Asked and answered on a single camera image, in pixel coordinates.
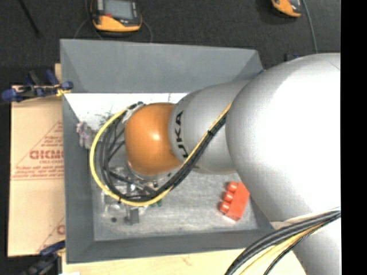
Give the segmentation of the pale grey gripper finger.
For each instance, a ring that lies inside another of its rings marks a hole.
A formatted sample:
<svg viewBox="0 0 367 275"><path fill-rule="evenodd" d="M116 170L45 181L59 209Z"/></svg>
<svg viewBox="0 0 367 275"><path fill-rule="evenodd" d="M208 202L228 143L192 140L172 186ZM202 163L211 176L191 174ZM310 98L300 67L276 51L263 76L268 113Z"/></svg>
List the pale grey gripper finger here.
<svg viewBox="0 0 367 275"><path fill-rule="evenodd" d="M116 199L106 194L102 196L102 211L104 214L120 213L122 210L123 206Z"/></svg>
<svg viewBox="0 0 367 275"><path fill-rule="evenodd" d="M139 223L139 208L129 207L126 210L125 223L128 225L134 225Z"/></svg>

